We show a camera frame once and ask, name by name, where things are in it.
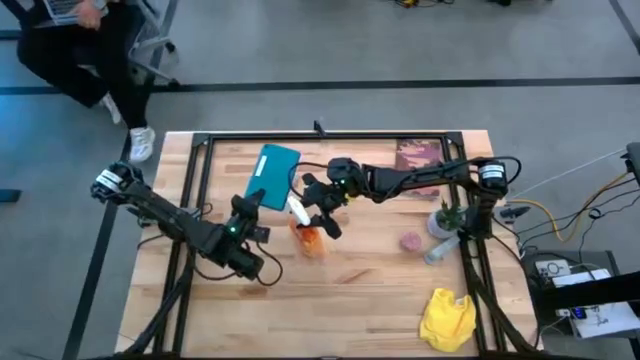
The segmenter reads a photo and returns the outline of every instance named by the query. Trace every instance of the blue notebook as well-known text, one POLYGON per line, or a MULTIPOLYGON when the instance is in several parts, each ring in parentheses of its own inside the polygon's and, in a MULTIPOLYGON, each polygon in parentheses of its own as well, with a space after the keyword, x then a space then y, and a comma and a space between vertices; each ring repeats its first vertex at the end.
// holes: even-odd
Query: blue notebook
POLYGON ((286 147, 267 144, 262 147, 258 161, 249 179, 245 197, 264 189, 266 194, 260 205, 282 211, 289 196, 289 170, 300 160, 300 152, 286 147))

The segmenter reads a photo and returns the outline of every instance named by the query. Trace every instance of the person's leg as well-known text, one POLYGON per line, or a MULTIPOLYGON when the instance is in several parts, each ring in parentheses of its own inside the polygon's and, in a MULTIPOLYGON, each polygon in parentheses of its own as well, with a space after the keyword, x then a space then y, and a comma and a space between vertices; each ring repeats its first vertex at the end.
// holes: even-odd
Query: person's leg
POLYGON ((140 162, 153 154, 155 133, 147 124, 145 104, 129 75, 125 46, 133 20, 130 10, 124 4, 109 5, 109 14, 102 19, 98 32, 96 70, 107 84, 109 94, 130 130, 129 160, 140 162))
POLYGON ((73 47, 82 31, 75 26, 25 29, 18 42, 18 59, 64 94, 92 107, 105 96, 107 87, 73 59, 73 47))

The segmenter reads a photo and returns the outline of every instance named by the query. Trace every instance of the power strip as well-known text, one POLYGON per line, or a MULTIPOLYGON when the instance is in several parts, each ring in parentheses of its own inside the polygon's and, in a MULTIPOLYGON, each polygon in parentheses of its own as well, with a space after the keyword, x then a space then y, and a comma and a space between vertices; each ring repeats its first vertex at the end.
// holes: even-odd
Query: power strip
POLYGON ((550 279, 556 276, 571 275, 571 268, 567 260, 536 261, 536 269, 543 279, 550 279))

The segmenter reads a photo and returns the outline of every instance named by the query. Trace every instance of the yellow cable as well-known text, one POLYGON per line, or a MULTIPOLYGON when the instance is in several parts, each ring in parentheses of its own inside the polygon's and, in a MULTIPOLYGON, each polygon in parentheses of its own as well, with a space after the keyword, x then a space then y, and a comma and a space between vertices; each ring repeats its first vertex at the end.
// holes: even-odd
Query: yellow cable
MULTIPOLYGON (((584 202, 582 207, 583 208, 586 207, 587 204, 589 204, 595 197, 600 195, 602 192, 604 192, 605 190, 607 190, 611 186, 614 186, 617 183, 619 183, 620 180, 624 179, 624 177, 627 176, 627 174, 629 174, 629 173, 628 172, 624 172, 623 174, 617 176, 615 179, 611 180, 608 184, 606 184, 603 187, 601 187, 600 189, 598 189, 598 191, 596 191, 593 195, 591 195, 587 199, 587 201, 584 202)), ((547 216, 549 217, 549 220, 551 221, 551 224, 553 226, 553 233, 556 234, 556 237, 558 238, 558 240, 560 240, 560 242, 567 242, 567 241, 571 240, 575 236, 576 231, 580 227, 580 221, 582 219, 582 214, 584 214, 584 212, 585 212, 585 210, 583 210, 582 212, 580 212, 577 215, 577 218, 576 218, 575 224, 573 225, 573 229, 571 230, 571 233, 569 234, 569 236, 566 239, 563 239, 562 235, 560 234, 560 230, 558 229, 558 224, 556 224, 555 218, 551 214, 551 211, 549 211, 546 207, 544 207, 544 205, 540 204, 537 201, 528 200, 528 199, 514 199, 514 200, 509 200, 508 202, 509 203, 530 204, 530 205, 533 205, 533 206, 541 209, 542 211, 544 211, 544 213, 547 214, 547 216)))
POLYGON ((551 226, 553 226, 554 234, 556 234, 556 237, 558 238, 558 240, 560 240, 561 242, 564 242, 564 239, 562 238, 562 235, 560 235, 560 231, 558 230, 558 224, 556 224, 555 218, 553 217, 553 215, 551 215, 551 211, 549 211, 546 207, 544 207, 544 205, 540 204, 537 201, 528 200, 528 199, 509 200, 509 202, 533 205, 538 207, 540 210, 544 211, 544 213, 547 214, 547 216, 549 217, 549 220, 551 221, 551 226))
MULTIPOLYGON (((616 177, 615 179, 611 180, 611 182, 609 182, 607 185, 601 187, 598 191, 596 191, 593 195, 591 195, 587 201, 584 202, 584 204, 582 204, 582 208, 585 208, 587 206, 587 204, 589 204, 591 201, 593 201, 593 199, 595 199, 597 196, 599 196, 603 191, 607 190, 609 187, 616 185, 617 183, 620 182, 620 180, 624 179, 625 176, 627 176, 628 172, 624 172, 622 174, 620 174, 618 177, 616 177)), ((576 234, 576 232, 578 231, 578 228, 580 227, 580 221, 582 220, 582 214, 584 214, 585 211, 583 210, 580 214, 578 214, 578 218, 576 219, 576 224, 573 226, 573 230, 571 230, 571 234, 569 234, 569 237, 567 238, 566 241, 569 241, 573 238, 573 236, 576 234)))

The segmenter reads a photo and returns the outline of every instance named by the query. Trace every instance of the black pants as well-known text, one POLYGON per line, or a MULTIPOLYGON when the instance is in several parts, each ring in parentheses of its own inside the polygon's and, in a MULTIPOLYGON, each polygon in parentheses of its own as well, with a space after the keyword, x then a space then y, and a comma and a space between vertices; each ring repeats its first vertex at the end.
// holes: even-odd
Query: black pants
MULTIPOLYGON (((46 9, 31 9, 36 22, 46 20, 46 9)), ((18 43, 20 62, 33 73, 86 107, 109 92, 130 129, 147 126, 144 104, 129 75, 126 42, 133 17, 124 4, 109 4, 99 31, 80 26, 23 29, 18 43), (95 54, 100 78, 78 66, 74 50, 95 54)))

